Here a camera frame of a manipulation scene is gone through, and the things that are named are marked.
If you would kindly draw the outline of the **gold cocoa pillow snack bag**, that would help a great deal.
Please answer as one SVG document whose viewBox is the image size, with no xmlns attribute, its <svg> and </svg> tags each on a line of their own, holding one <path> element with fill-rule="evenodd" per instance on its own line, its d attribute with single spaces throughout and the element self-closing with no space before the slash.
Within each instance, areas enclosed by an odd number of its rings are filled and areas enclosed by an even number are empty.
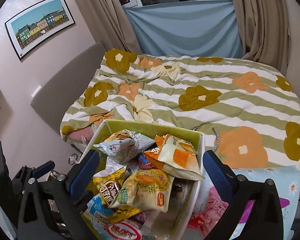
<svg viewBox="0 0 300 240">
<path fill-rule="evenodd" d="M 104 205 L 109 206 L 117 197 L 125 181 L 126 168 L 122 167 L 105 177 L 93 177 L 93 183 L 97 187 Z"/>
</svg>

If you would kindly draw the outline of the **pink rice snack bag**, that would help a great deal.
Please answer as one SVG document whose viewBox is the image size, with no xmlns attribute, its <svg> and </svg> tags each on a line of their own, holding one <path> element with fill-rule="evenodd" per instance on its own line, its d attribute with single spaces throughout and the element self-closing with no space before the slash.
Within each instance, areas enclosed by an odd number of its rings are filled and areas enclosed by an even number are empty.
<svg viewBox="0 0 300 240">
<path fill-rule="evenodd" d="M 205 211 L 192 215 L 187 228 L 199 229 L 206 237 L 220 220 L 228 205 L 228 203 L 221 200 L 215 187 L 211 187 Z"/>
</svg>

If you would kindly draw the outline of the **blue white snack bag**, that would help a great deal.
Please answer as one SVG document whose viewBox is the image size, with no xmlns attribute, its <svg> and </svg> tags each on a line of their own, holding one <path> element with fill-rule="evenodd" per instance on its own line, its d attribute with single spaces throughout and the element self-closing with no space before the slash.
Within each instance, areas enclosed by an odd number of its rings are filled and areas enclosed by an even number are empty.
<svg viewBox="0 0 300 240">
<path fill-rule="evenodd" d="M 142 210 L 131 207 L 121 206 L 117 209 L 105 207 L 99 194 L 95 195 L 87 204 L 87 209 L 83 212 L 82 218 L 86 219 L 91 225 L 109 225 L 129 219 Z"/>
</svg>

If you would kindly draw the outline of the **silver white snack bag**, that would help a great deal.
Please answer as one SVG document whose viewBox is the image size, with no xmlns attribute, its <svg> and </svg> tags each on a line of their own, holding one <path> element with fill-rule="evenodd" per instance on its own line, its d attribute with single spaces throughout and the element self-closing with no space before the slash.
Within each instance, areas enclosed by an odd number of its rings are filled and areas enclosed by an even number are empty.
<svg viewBox="0 0 300 240">
<path fill-rule="evenodd" d="M 155 140 L 141 133 L 123 129 L 93 147 L 113 161 L 124 164 L 147 150 Z"/>
</svg>

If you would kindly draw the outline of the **yellow orange snack bag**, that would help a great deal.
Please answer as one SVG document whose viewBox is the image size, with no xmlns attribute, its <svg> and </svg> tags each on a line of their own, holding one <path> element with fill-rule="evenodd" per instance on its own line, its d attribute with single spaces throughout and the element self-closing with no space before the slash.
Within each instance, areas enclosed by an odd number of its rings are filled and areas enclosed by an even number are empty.
<svg viewBox="0 0 300 240">
<path fill-rule="evenodd" d="M 166 134 L 157 135 L 155 143 L 157 147 L 143 152 L 154 167 L 180 179 L 192 181 L 204 179 L 196 152 L 190 142 Z"/>
</svg>

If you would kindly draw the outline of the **purple snack bag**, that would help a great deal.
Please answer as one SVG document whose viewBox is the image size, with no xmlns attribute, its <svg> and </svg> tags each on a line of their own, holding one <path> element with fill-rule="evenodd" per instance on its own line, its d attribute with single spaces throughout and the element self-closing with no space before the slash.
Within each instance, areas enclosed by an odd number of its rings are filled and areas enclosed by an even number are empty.
<svg viewBox="0 0 300 240">
<path fill-rule="evenodd" d="M 279 202 L 280 202 L 280 208 L 281 209 L 290 204 L 290 201 L 286 198 L 279 198 Z M 250 214 L 251 214 L 254 206 L 255 206 L 255 201 L 254 200 L 249 200 L 246 207 L 245 207 L 243 215 L 240 218 L 239 224 L 244 224 L 248 221 L 248 218 L 250 217 Z M 275 217 L 276 217 L 276 205 L 275 205 L 274 200 L 272 199 L 272 200 L 266 201 L 264 214 L 265 215 L 268 215 L 268 214 L 271 215 L 273 212 L 274 212 Z"/>
</svg>

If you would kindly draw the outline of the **dark blue red snack bag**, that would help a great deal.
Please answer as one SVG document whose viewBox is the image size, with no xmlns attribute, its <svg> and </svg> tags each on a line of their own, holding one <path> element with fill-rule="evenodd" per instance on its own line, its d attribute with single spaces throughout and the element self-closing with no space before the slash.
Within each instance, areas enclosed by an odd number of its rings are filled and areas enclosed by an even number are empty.
<svg viewBox="0 0 300 240">
<path fill-rule="evenodd" d="M 150 157 L 148 157 L 143 153 L 138 156 L 138 163 L 139 163 L 139 169 L 141 170 L 150 170 L 150 169 L 159 168 L 158 164 L 151 161 Z"/>
</svg>

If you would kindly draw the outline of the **green cardboard box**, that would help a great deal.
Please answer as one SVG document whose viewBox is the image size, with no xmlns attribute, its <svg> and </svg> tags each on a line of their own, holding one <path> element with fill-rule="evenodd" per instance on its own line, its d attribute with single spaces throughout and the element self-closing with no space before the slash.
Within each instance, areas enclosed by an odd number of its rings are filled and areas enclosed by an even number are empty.
<svg viewBox="0 0 300 240">
<path fill-rule="evenodd" d="M 200 172 L 204 172 L 203 168 L 203 153 L 205 151 L 205 135 L 198 131 L 193 131 L 189 129 L 183 129 L 179 127 L 165 126 L 159 124 L 150 124 L 147 122 L 137 122 L 137 121 L 126 121 L 126 120 L 115 120 L 107 119 L 104 120 L 97 131 L 94 133 L 91 141 L 86 146 L 79 162 L 82 162 L 85 156 L 91 149 L 94 149 L 93 145 L 97 144 L 115 132 L 121 131 L 123 129 L 128 129 L 130 131 L 142 133 L 150 138 L 154 138 L 156 135 L 172 134 L 176 137 L 184 139 L 190 142 L 197 153 L 198 165 L 200 167 Z M 190 183 L 190 189 L 186 194 L 186 198 L 183 205 L 174 219 L 173 228 L 168 232 L 167 237 L 169 239 L 181 239 L 189 219 L 192 215 L 195 203 L 198 199 L 200 187 L 202 185 L 201 181 L 193 181 Z"/>
</svg>

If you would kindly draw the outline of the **red white snack bag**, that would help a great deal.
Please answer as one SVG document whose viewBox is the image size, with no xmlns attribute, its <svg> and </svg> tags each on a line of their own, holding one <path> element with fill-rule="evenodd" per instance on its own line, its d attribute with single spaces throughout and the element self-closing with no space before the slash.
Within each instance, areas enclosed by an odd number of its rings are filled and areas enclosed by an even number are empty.
<svg viewBox="0 0 300 240">
<path fill-rule="evenodd" d="M 142 225 L 132 220 L 123 220 L 105 227 L 104 239 L 142 240 Z"/>
</svg>

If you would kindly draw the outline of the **pale yellow green snack bag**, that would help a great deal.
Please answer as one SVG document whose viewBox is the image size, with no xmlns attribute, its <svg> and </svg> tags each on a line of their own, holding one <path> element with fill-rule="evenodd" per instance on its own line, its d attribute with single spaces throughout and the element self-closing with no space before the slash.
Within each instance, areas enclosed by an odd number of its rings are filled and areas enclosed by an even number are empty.
<svg viewBox="0 0 300 240">
<path fill-rule="evenodd" d="M 160 170 L 137 170 L 123 183 L 110 208 L 168 211 L 174 176 Z"/>
</svg>

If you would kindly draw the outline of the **pink pillow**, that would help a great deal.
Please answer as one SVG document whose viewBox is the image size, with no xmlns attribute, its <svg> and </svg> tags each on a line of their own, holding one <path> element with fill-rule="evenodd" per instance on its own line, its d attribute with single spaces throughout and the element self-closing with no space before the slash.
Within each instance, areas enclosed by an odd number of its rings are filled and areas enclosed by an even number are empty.
<svg viewBox="0 0 300 240">
<path fill-rule="evenodd" d="M 94 135 L 93 129 L 91 126 L 88 126 L 84 129 L 80 129 L 74 132 L 71 132 L 68 137 L 69 139 L 79 142 L 83 145 L 87 145 Z"/>
</svg>

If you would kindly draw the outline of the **floral striped bed blanket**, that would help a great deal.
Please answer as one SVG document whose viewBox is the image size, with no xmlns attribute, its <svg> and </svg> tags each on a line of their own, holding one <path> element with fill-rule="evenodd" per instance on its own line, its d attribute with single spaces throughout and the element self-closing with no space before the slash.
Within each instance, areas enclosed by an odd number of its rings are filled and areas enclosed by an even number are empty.
<svg viewBox="0 0 300 240">
<path fill-rule="evenodd" d="M 300 100 L 275 68 L 242 59 L 160 56 L 111 49 L 62 118 L 60 134 L 106 119 L 197 130 L 234 168 L 300 171 Z"/>
</svg>

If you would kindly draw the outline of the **grey headboard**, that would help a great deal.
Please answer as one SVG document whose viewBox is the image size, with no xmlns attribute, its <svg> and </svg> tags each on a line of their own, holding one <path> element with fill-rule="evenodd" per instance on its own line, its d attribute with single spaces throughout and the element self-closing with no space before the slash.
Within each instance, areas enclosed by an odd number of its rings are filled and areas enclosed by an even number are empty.
<svg viewBox="0 0 300 240">
<path fill-rule="evenodd" d="M 105 52 L 101 42 L 83 51 L 51 77 L 31 100 L 34 111 L 57 134 L 65 112 L 83 94 Z"/>
</svg>

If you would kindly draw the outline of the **beige curtain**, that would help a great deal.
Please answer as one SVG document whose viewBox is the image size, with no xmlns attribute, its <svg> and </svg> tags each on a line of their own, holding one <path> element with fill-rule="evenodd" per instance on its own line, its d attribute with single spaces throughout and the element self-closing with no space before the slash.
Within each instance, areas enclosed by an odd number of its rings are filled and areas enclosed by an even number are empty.
<svg viewBox="0 0 300 240">
<path fill-rule="evenodd" d="M 141 54 L 141 48 L 119 0 L 75 0 L 96 42 L 106 50 Z"/>
<path fill-rule="evenodd" d="M 232 0 L 243 59 L 264 63 L 285 75 L 290 52 L 285 0 Z"/>
</svg>

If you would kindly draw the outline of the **right beige curtain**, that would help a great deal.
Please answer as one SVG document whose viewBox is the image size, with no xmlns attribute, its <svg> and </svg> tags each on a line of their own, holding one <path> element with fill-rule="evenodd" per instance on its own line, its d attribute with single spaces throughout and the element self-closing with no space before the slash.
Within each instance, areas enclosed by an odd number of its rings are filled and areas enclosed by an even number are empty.
<svg viewBox="0 0 300 240">
<path fill-rule="evenodd" d="M 232 0 L 243 59 L 264 63 L 285 75 L 290 52 L 285 0 Z"/>
</svg>

